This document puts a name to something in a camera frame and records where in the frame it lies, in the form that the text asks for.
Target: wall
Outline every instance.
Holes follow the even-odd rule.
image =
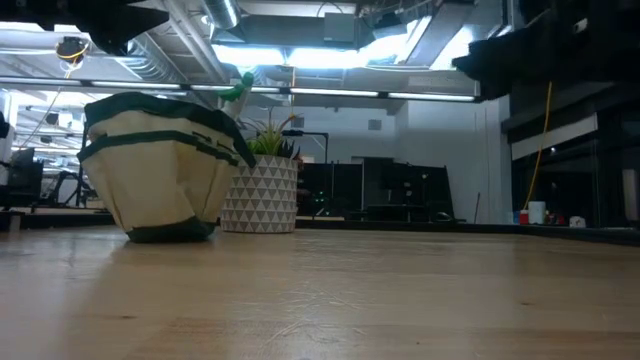
[[[408,102],[397,114],[396,161],[446,166],[456,218],[506,223],[511,216],[511,159],[500,122],[508,99],[482,104]]]
[[[350,163],[352,157],[393,157],[395,137],[395,117],[387,115],[384,109],[355,109],[296,107],[295,114],[305,118],[305,132],[329,133],[329,162]],[[282,122],[290,114],[290,108],[274,108],[272,118]],[[266,120],[268,112],[256,106],[248,106],[242,118]],[[382,120],[382,130],[368,130],[370,119]],[[324,146],[324,138],[316,137]],[[324,150],[309,137],[295,138],[301,154],[313,156],[316,162],[324,161]]]

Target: wood grain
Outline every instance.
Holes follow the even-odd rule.
[[[0,237],[0,359],[639,359],[640,249],[297,230]]]

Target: air vent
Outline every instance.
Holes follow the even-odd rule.
[[[376,119],[369,120],[369,130],[375,130],[375,131],[382,130],[382,120],[376,120]]]
[[[304,128],[304,118],[296,116],[295,119],[291,120],[291,128],[292,129],[302,129],[302,128]]]

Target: ceiling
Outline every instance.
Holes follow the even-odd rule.
[[[375,14],[380,9],[390,9],[390,11],[403,8],[414,7],[411,12],[403,12],[403,19],[411,20],[411,14],[415,12],[418,19],[421,16],[431,14],[432,23],[425,31],[425,35],[432,37],[439,36],[437,31],[443,34],[447,31],[451,33],[445,36],[444,45],[458,33],[461,28],[472,34],[474,40],[484,39],[489,36],[501,24],[502,0],[479,0],[478,4],[469,7],[464,17],[457,19],[459,25],[451,26],[452,21],[448,19],[440,22],[447,23],[448,29],[432,29],[438,19],[438,14],[434,12],[432,3],[440,3],[442,0],[425,2],[419,0],[402,1],[394,0],[347,0],[338,2],[336,5],[347,14],[360,14],[365,18],[365,22],[374,23]],[[238,5],[242,9],[242,20],[239,27],[242,27],[245,19],[260,18],[267,16],[280,16],[282,19],[290,17],[305,17],[306,21],[316,21],[316,14],[322,18],[328,13],[337,13],[338,9],[331,3],[321,3],[308,0],[238,0]],[[137,6],[160,8],[168,10],[171,14],[171,21],[160,25],[146,34],[136,38],[133,46],[135,56],[129,58],[118,58],[102,52],[95,46],[91,46],[87,52],[82,66],[73,71],[73,79],[92,80],[122,80],[122,81],[153,81],[153,82],[180,82],[192,84],[221,83],[229,81],[230,78],[238,78],[239,71],[232,64],[222,64],[218,61],[213,48],[211,47],[210,27],[202,21],[205,12],[200,0],[176,1],[176,0],[152,0],[145,1]],[[37,26],[33,27],[11,27],[0,28],[0,76],[21,76],[21,77],[64,77],[67,66],[55,55],[55,45],[63,36],[84,36],[76,32],[43,32]],[[282,71],[279,66],[258,65],[254,71],[260,74],[261,81],[270,84],[291,85],[295,83],[298,87],[310,87],[321,89],[355,89],[355,90],[379,90],[379,91],[404,91],[404,92],[436,92],[444,94],[473,95],[475,83],[456,71],[432,71],[423,64],[396,65],[393,62],[375,66],[357,67],[350,69],[297,69],[295,79],[290,71]],[[140,71],[132,69],[152,69],[141,76]],[[20,107],[18,112],[18,126],[16,132],[16,146],[21,146],[29,138],[29,134],[36,129],[42,120],[42,112],[46,111],[55,90],[51,87],[34,89],[20,89],[12,87],[19,99]],[[107,96],[98,89],[91,90],[94,93],[74,93],[63,92],[56,100],[54,111],[60,107],[65,107],[66,112],[78,113],[81,116],[81,108],[87,101]],[[205,105],[212,102],[207,96],[193,97],[191,100],[200,101]],[[268,106],[282,104],[288,98],[282,95],[256,95],[252,94],[250,104]],[[295,103],[298,106],[315,107],[355,107],[355,108],[384,108],[393,114],[402,106],[399,100],[379,100],[379,99],[357,99],[328,96],[298,95]],[[27,110],[28,105],[35,105],[36,110]],[[44,125],[38,130],[39,133],[47,133],[53,136],[51,144],[41,142],[40,136],[33,136],[26,144],[36,147],[55,147],[77,149],[80,147],[80,138],[77,130],[71,130],[62,126]],[[46,154],[52,161],[57,161],[59,154]]]

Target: green trim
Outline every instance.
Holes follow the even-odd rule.
[[[214,223],[202,222],[192,216],[174,224],[134,228],[127,235],[134,243],[186,243],[206,241],[214,230]]]
[[[126,92],[85,106],[87,116],[85,126],[90,128],[100,121],[111,119],[125,111],[143,111],[169,119],[184,118],[219,131],[233,139],[233,146],[250,167],[255,166],[256,160],[249,151],[235,121],[219,109],[209,110],[185,101],[158,99],[142,93]]]
[[[224,160],[232,166],[238,166],[238,160],[231,154],[222,152],[212,146],[198,141],[198,137],[187,135],[180,131],[152,131],[145,133],[135,133],[118,136],[102,136],[96,139],[91,145],[85,147],[78,153],[78,160],[84,162],[95,155],[98,151],[115,146],[133,145],[142,143],[153,143],[160,141],[177,141],[183,144],[195,146],[197,151],[211,155],[218,160]]]

